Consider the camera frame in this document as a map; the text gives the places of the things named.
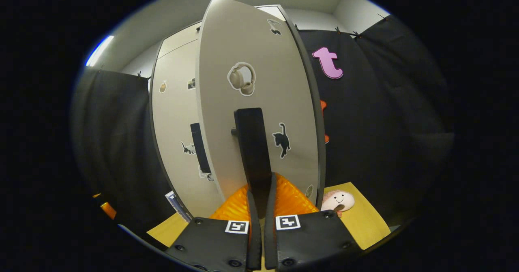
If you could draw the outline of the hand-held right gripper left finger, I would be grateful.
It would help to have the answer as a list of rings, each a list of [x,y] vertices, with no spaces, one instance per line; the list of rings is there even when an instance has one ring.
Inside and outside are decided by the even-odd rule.
[[[165,253],[207,272],[260,270],[261,229],[249,188],[239,188],[210,217],[193,218]]]

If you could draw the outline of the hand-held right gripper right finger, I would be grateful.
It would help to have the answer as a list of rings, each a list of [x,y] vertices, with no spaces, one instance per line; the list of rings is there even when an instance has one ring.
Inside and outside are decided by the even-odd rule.
[[[280,215],[284,178],[271,176],[264,246],[265,266],[277,272],[338,272],[361,255],[361,248],[334,211]]]

